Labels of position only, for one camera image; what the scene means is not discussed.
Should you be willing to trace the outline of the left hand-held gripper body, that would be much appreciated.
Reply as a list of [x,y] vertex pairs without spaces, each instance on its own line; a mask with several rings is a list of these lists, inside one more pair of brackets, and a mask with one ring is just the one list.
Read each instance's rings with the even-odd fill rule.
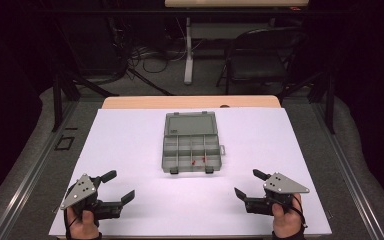
[[103,202],[98,199],[98,188],[102,184],[100,177],[90,177],[84,173],[68,189],[60,209],[66,210],[71,207],[77,216],[81,216],[84,210],[89,210],[94,214],[96,221],[119,218],[124,206],[121,200]]

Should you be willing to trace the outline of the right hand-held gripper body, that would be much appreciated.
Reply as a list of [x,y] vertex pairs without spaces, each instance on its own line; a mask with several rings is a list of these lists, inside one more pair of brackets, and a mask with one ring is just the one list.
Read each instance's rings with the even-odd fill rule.
[[272,205],[274,203],[282,206],[285,213],[294,210],[292,201],[295,193],[309,193],[310,190],[298,182],[286,177],[281,173],[270,174],[271,177],[264,181],[263,198],[247,197],[245,209],[248,213],[273,215]]

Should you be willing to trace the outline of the grey transparent plastic organizer box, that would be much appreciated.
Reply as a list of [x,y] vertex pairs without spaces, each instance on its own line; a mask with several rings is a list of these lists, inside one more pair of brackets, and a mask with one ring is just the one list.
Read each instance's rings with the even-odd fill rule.
[[162,169],[165,173],[205,172],[222,167],[224,147],[219,142],[214,112],[167,113],[163,136]]

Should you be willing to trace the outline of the person's left hand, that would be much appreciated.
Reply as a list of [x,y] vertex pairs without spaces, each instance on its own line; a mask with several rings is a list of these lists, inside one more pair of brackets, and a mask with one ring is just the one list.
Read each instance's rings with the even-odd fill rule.
[[68,234],[72,240],[99,240],[101,233],[94,223],[94,214],[89,210],[84,210],[78,217],[74,210],[69,207],[66,209],[66,220]]

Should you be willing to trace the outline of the person's right hand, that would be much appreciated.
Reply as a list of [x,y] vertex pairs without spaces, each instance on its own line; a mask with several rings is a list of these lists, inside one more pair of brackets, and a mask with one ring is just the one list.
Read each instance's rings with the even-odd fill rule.
[[302,213],[301,196],[294,195],[292,201],[294,210],[285,213],[279,204],[272,205],[273,240],[303,240],[304,228],[300,214]]

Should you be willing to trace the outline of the white table sheet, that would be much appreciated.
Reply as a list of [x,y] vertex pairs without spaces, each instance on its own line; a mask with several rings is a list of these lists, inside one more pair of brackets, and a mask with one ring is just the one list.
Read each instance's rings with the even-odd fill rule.
[[216,120],[226,153],[222,167],[171,175],[161,167],[164,109],[98,111],[72,174],[99,176],[117,171],[100,186],[103,201],[128,192],[135,198],[118,219],[103,220],[108,238],[261,237],[272,231],[269,216],[249,214],[235,192],[263,195],[263,182],[253,174],[280,172],[306,186],[304,215],[309,236],[331,232],[313,180],[286,111],[282,108],[219,108]]

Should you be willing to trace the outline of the black folding chair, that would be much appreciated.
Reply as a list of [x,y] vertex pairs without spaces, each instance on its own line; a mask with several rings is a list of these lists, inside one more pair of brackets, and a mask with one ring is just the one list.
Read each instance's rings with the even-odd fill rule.
[[291,81],[294,58],[308,40],[297,28],[256,29],[240,34],[224,50],[225,63],[216,86],[225,80],[225,94],[231,84],[279,83],[281,100]]

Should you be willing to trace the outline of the white desk leg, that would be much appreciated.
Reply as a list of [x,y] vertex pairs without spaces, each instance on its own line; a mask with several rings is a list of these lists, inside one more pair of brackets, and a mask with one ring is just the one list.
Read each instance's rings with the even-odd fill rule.
[[193,52],[192,52],[192,38],[191,38],[191,21],[190,18],[186,19],[186,61],[184,83],[190,85],[193,79]]

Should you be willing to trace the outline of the aluminium floor rail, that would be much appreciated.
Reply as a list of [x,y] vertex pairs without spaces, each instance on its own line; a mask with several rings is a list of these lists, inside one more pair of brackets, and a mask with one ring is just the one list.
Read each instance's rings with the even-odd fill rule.
[[312,108],[324,134],[333,148],[339,172],[341,173],[343,181],[348,188],[350,196],[371,240],[384,240],[384,231],[380,226],[373,208],[370,206],[368,198],[363,192],[356,175],[352,171],[348,159],[339,144],[338,138],[330,131],[325,123],[323,107],[320,104],[313,104]]
[[45,101],[38,123],[11,171],[0,186],[0,240],[6,240],[13,228],[42,172],[47,158],[62,136],[78,103],[63,104],[62,121],[54,128],[54,106]]

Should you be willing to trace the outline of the black metal frame stand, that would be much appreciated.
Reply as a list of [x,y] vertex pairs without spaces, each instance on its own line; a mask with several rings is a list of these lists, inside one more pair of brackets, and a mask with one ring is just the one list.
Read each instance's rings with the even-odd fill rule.
[[98,93],[103,97],[113,97],[111,93],[99,87],[95,83],[86,80],[82,76],[75,74],[71,71],[58,70],[53,77],[53,106],[54,106],[54,126],[52,131],[56,132],[63,123],[63,97],[69,101],[78,101],[81,97],[76,84],[80,83],[86,88]]
[[312,88],[307,95],[307,100],[310,103],[320,103],[322,100],[325,100],[324,122],[330,133],[334,134],[335,77],[332,73],[328,71],[316,72],[304,81],[286,87],[277,97],[279,101],[282,102],[287,96],[290,96],[308,84],[311,84]]

